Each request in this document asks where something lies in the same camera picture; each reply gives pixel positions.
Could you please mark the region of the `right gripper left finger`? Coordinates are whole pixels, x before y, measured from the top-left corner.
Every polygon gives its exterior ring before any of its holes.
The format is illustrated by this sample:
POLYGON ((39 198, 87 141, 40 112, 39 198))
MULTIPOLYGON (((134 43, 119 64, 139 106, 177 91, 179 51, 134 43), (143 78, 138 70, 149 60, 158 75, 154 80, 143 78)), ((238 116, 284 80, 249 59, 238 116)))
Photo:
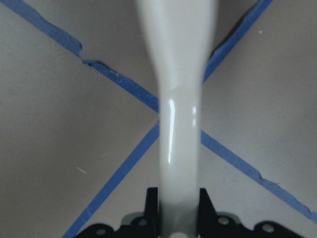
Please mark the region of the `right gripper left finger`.
POLYGON ((80 232, 66 234, 67 238, 157 238, 159 236, 158 188, 149 187, 146 192, 145 207, 141 215, 133 218, 117 230, 96 223, 80 232))

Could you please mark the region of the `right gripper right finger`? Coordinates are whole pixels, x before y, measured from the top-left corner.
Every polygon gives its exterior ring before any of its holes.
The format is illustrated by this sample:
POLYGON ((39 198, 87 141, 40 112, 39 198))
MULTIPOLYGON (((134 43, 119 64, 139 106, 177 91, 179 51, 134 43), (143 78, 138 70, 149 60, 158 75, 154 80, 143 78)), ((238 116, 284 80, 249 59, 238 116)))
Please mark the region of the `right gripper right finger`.
POLYGON ((200 189, 198 235, 201 238, 300 238, 301 235, 279 223, 263 221, 246 228, 233 216, 216 212, 206 189, 200 189))

